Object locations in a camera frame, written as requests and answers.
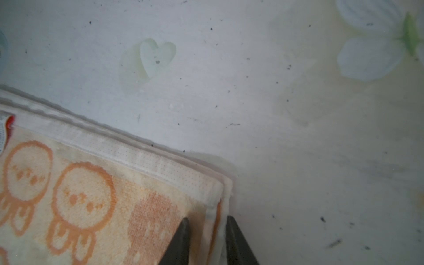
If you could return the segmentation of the orange patterned towel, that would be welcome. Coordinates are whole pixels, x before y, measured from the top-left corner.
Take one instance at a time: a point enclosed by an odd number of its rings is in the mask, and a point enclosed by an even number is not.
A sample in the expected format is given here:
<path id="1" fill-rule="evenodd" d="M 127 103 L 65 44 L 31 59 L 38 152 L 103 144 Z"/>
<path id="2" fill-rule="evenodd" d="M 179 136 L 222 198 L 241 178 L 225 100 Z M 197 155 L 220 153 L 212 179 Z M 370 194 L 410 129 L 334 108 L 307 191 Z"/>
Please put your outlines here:
<path id="1" fill-rule="evenodd" d="M 1 86 L 1 264 L 156 265 L 182 219 L 219 265 L 232 181 Z"/>

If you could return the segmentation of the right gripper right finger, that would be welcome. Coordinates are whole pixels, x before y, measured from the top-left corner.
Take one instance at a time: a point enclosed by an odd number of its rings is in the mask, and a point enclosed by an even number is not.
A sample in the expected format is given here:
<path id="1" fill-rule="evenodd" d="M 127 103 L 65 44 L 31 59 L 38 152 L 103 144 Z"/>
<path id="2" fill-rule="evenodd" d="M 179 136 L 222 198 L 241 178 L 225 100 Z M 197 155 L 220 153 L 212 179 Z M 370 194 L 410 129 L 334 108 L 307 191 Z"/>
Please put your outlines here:
<path id="1" fill-rule="evenodd" d="M 227 216 L 226 260 L 228 265 L 259 265 L 235 218 Z"/>

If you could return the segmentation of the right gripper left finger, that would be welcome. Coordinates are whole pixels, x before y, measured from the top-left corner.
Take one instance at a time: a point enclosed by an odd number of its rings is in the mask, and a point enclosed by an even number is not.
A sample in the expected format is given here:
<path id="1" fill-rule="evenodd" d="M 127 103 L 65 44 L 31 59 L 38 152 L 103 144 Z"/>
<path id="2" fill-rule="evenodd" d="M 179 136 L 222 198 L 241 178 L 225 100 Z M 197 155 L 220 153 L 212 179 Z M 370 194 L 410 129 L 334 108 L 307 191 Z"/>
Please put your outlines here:
<path id="1" fill-rule="evenodd" d="M 183 218 L 158 265 L 188 265 L 191 245 L 189 219 Z"/>

